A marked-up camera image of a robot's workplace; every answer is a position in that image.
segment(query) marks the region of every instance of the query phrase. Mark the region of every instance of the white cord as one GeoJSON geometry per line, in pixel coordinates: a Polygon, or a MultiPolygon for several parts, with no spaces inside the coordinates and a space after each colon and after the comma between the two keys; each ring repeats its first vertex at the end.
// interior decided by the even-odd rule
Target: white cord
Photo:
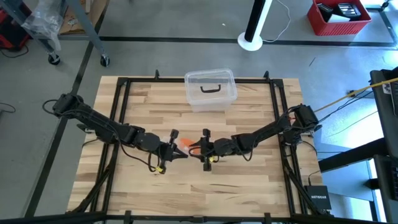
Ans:
{"type": "Polygon", "coordinates": [[[280,0],[276,0],[276,1],[278,1],[281,5],[285,6],[285,8],[287,9],[287,16],[289,17],[289,21],[287,22],[287,25],[286,25],[285,29],[282,30],[282,32],[278,35],[278,37],[275,40],[262,40],[262,41],[265,41],[267,43],[273,43],[273,42],[277,41],[279,39],[279,37],[287,30],[287,28],[289,27],[289,24],[290,24],[290,22],[292,20],[292,18],[290,18],[290,10],[289,10],[289,8],[285,4],[283,4],[280,0]]]}

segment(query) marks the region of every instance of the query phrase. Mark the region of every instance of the container lid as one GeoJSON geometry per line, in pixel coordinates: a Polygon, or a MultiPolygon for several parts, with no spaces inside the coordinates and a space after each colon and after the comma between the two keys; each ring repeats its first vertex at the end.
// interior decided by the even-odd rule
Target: container lid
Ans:
{"type": "Polygon", "coordinates": [[[236,85],[227,68],[185,74],[187,100],[190,104],[222,103],[236,100],[236,85]]]}

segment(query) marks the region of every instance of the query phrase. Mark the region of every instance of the plastic bag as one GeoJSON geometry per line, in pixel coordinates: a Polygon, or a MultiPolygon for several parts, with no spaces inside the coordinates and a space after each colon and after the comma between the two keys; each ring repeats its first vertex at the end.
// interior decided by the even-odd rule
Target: plastic bag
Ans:
{"type": "Polygon", "coordinates": [[[61,50],[58,33],[63,23],[59,14],[62,0],[39,0],[32,14],[25,20],[22,27],[42,34],[54,41],[55,49],[61,50]]]}

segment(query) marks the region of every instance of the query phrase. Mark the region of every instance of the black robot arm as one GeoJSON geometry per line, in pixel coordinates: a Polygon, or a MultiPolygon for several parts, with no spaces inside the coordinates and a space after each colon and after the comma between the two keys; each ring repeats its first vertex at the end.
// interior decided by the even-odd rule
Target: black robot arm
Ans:
{"type": "Polygon", "coordinates": [[[221,138],[210,142],[210,131],[203,130],[204,137],[197,143],[191,145],[200,147],[200,155],[191,156],[199,158],[204,162],[203,169],[211,170],[210,162],[214,156],[223,157],[229,155],[252,154],[252,151],[261,142],[276,134],[281,133],[283,143],[286,145],[296,145],[301,141],[301,134],[309,131],[316,131],[320,128],[318,119],[310,106],[298,105],[289,108],[277,121],[274,121],[253,133],[243,133],[231,136],[231,139],[221,138]]]}
{"type": "Polygon", "coordinates": [[[120,124],[107,118],[85,104],[81,96],[71,93],[62,94],[52,109],[56,117],[79,120],[85,126],[94,130],[98,139],[105,143],[119,142],[124,146],[136,147],[158,156],[160,173],[165,173],[166,161],[171,162],[173,159],[188,157],[174,143],[174,140],[178,137],[177,130],[172,130],[169,142],[162,142],[159,136],[145,132],[144,128],[120,124]]]}

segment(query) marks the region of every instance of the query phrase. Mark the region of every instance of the cardboard box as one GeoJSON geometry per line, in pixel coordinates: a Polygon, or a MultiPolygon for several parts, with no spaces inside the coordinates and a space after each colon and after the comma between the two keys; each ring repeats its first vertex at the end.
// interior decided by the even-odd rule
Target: cardboard box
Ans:
{"type": "MultiPolygon", "coordinates": [[[[98,20],[101,17],[102,12],[106,7],[108,0],[95,0],[91,5],[90,13],[86,16],[91,21],[92,25],[95,27],[98,20]]],[[[85,10],[86,0],[80,0],[81,7],[85,10]]],[[[60,34],[84,34],[85,31],[80,25],[78,19],[76,18],[73,11],[68,7],[65,16],[63,17],[63,24],[60,29],[60,34]]]]}

